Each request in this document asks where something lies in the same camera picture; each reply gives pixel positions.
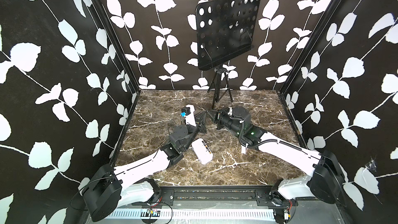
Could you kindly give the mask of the white digital alarm clock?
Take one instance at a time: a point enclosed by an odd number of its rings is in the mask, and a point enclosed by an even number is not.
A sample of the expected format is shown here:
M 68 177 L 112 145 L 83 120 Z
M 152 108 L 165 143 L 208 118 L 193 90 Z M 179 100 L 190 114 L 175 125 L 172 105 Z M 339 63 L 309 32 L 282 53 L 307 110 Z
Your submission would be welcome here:
M 194 153 L 202 165 L 206 165 L 213 159 L 213 153 L 210 151 L 203 139 L 197 139 L 192 143 Z

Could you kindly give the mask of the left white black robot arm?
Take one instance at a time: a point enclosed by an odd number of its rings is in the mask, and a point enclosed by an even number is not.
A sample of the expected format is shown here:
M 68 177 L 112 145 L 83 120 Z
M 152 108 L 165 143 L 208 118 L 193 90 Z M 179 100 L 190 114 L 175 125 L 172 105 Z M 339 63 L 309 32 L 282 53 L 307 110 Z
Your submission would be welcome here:
M 130 203 L 156 204 L 161 190 L 148 176 L 176 165 L 199 133 L 206 133 L 206 111 L 186 118 L 169 135 L 169 141 L 153 154 L 125 166 L 100 167 L 80 189 L 93 222 L 109 216 L 117 207 Z

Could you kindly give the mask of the white battery cover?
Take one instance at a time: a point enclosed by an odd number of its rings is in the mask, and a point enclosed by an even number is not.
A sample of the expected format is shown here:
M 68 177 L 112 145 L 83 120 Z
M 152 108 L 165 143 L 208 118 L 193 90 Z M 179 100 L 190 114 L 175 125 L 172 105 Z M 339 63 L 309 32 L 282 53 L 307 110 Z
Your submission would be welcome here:
M 241 146 L 241 153 L 242 154 L 246 154 L 246 150 L 247 150 L 247 148 L 246 148 L 246 146 Z

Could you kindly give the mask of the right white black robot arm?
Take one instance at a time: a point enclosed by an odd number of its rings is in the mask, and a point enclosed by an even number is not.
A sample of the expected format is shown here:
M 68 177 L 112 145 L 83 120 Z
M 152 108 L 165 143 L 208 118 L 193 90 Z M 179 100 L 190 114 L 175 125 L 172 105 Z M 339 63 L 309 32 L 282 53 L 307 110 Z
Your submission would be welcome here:
M 241 106 L 209 110 L 207 113 L 218 129 L 228 130 L 237 137 L 242 147 L 271 154 L 305 173 L 305 176 L 275 183 L 267 196 L 275 205 L 307 197 L 328 204 L 343 199 L 345 176 L 334 153 L 301 148 L 278 138 L 252 124 L 251 114 Z

